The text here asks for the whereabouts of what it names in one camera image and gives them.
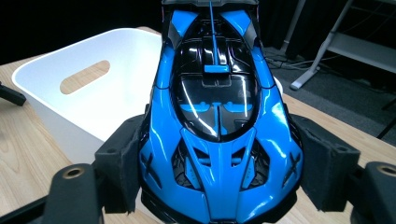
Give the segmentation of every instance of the blue sports car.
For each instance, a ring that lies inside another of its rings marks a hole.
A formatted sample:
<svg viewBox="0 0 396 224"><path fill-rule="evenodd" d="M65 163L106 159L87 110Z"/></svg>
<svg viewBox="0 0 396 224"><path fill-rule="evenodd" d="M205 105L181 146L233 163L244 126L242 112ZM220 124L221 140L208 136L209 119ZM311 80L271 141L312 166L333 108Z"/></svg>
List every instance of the blue sports car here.
<svg viewBox="0 0 396 224"><path fill-rule="evenodd" d="M304 155L264 59L256 0L164 0L139 134L143 204L166 223L276 222Z"/></svg>

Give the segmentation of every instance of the wooden table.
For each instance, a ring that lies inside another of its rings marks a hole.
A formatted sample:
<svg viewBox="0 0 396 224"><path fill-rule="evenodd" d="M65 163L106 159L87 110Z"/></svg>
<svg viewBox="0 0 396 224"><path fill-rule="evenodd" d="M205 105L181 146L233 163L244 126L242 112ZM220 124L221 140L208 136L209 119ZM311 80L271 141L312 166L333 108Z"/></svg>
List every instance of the wooden table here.
<svg viewBox="0 0 396 224"><path fill-rule="evenodd" d="M0 81L16 91L11 76L31 59L0 66ZM368 161L396 164L396 147L363 133L315 108L284 95L290 113L312 119L361 151L360 165ZM53 175L70 165L29 102L14 105L0 99L0 216L45 196ZM298 201L279 223L350 223L351 204L343 213L317 211L303 190ZM105 215L106 223L156 223L140 211Z"/></svg>

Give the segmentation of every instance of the white plastic bin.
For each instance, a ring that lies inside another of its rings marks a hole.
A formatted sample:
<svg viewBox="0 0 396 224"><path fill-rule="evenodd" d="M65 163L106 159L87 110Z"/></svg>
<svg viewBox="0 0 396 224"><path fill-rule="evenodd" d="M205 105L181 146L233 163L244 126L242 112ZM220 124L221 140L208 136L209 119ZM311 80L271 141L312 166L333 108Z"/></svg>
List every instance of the white plastic bin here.
<svg viewBox="0 0 396 224"><path fill-rule="evenodd" d="M160 35L116 29L32 60L12 80L67 158L92 163L94 152L126 119L144 113L161 44ZM101 61L109 62L105 75L61 93L66 78Z"/></svg>

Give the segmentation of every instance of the blue toy car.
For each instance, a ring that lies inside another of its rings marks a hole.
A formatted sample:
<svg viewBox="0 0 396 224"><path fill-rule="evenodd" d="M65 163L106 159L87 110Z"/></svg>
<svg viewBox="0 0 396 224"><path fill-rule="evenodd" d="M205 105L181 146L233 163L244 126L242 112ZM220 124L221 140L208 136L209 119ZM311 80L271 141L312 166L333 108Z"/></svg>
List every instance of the blue toy car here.
<svg viewBox="0 0 396 224"><path fill-rule="evenodd" d="M303 152L258 35L258 1L163 1L139 136L142 202L166 223L275 222Z"/></svg>

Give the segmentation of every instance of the black curtain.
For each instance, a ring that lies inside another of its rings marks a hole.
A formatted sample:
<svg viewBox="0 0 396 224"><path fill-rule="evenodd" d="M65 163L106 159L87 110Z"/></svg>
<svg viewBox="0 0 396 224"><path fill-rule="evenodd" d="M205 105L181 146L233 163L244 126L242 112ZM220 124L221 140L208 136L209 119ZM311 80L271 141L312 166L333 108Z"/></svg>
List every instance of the black curtain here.
<svg viewBox="0 0 396 224"><path fill-rule="evenodd" d="M286 55L315 59L320 45L334 26L347 0L305 0Z"/></svg>
<svg viewBox="0 0 396 224"><path fill-rule="evenodd" d="M282 47L297 3L298 0L260 1L260 35L265 47Z"/></svg>

